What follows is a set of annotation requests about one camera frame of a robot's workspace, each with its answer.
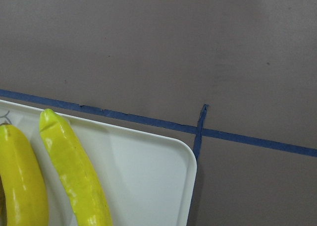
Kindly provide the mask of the yellow banana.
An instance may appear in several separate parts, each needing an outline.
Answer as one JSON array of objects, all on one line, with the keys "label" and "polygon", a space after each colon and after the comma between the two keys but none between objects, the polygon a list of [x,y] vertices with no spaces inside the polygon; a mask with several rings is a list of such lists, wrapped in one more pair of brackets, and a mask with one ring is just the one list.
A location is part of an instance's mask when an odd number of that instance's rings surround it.
[{"label": "yellow banana", "polygon": [[79,226],[110,226],[98,175],[70,124],[51,109],[40,113],[39,133]]},{"label": "yellow banana", "polygon": [[0,177],[8,226],[47,226],[49,204],[33,148],[21,130],[0,126]]}]

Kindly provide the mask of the white bear tray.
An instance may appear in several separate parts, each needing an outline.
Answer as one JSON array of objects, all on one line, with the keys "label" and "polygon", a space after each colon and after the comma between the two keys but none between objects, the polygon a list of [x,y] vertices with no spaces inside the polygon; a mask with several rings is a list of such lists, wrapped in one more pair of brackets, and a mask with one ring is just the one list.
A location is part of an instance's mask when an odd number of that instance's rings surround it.
[{"label": "white bear tray", "polygon": [[[39,135],[41,110],[8,101],[0,120],[30,141],[47,186],[52,226],[77,224],[69,200]],[[182,141],[64,115],[89,156],[106,194],[115,226],[184,226],[197,162]]]}]

